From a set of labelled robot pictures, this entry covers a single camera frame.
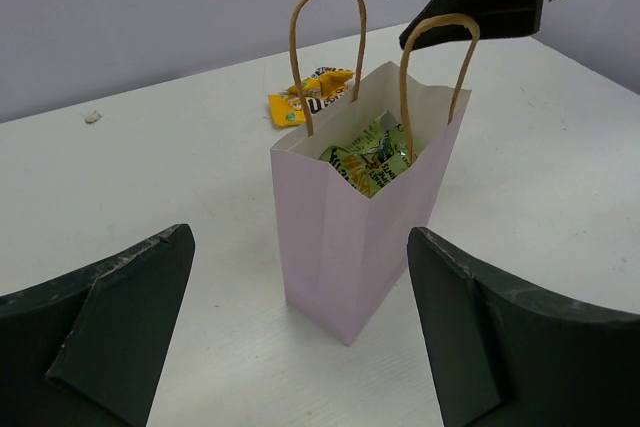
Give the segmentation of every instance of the yellow snack packet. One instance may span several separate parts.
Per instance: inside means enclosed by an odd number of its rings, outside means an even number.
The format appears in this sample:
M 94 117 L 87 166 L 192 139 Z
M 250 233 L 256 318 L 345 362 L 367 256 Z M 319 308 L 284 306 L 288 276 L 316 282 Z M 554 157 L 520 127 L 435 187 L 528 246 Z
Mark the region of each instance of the yellow snack packet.
M 320 112 L 342 97 L 349 89 L 348 82 L 353 75 L 350 70 L 320 67 L 304 79 L 302 89 L 311 114 Z M 305 121 L 295 85 L 281 94 L 269 95 L 269 107 L 273 123 L 280 127 L 300 125 Z

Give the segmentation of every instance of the gray wall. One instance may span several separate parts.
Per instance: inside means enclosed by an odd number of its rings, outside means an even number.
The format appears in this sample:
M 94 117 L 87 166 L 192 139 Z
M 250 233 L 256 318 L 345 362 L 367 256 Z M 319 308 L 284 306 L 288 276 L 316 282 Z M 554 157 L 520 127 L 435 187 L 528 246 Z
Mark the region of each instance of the gray wall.
M 640 0 L 557 0 L 538 39 L 640 93 Z
M 370 28 L 410 20 L 428 0 L 367 0 Z M 0 122 L 287 48 L 297 0 L 0 0 Z M 636 0 L 547 5 L 540 38 L 630 87 Z M 300 44 L 357 32 L 353 0 L 315 0 Z

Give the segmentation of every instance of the green snack packet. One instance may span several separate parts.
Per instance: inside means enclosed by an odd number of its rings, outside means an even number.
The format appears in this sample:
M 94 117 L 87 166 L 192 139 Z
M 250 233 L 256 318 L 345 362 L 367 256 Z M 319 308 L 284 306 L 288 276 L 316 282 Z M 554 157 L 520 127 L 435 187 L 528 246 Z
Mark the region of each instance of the green snack packet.
M 402 126 L 385 112 L 347 147 L 331 146 L 320 156 L 353 187 L 373 197 L 409 168 Z

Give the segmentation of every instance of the pink paper bag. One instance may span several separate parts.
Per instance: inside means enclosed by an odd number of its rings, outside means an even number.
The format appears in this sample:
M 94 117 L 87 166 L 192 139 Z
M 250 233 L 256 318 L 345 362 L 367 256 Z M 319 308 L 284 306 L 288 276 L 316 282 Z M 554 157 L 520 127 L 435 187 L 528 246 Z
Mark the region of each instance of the pink paper bag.
M 290 54 L 298 92 L 303 92 L 291 21 Z M 366 11 L 358 0 L 361 39 L 354 88 L 296 127 L 271 148 L 280 257 L 289 303 L 351 345 L 407 267 L 412 227 L 427 225 L 453 150 L 470 92 L 461 90 L 479 38 L 477 24 L 452 14 L 427 19 L 409 38 L 400 67 L 388 62 L 361 79 Z M 420 33 L 458 24 L 473 40 L 455 89 L 425 86 L 407 76 L 409 53 Z M 423 146 L 413 165 L 372 198 L 353 188 L 318 158 L 331 145 L 348 145 L 378 116 L 402 119 L 407 146 Z

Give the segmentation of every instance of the candy wrapper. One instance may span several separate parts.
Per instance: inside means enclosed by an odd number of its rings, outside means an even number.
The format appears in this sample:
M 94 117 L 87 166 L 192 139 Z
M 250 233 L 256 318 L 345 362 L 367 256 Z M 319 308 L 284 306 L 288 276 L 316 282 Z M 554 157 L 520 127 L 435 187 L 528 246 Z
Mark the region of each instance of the candy wrapper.
M 348 147 L 329 147 L 320 160 L 369 198 L 410 166 L 402 125 L 390 112 L 374 120 Z
M 349 89 L 353 75 L 350 70 L 320 67 L 304 79 L 302 89 L 311 114 L 317 114 L 342 97 Z M 280 94 L 269 95 L 269 106 L 273 122 L 280 127 L 300 125 L 305 121 L 295 85 Z

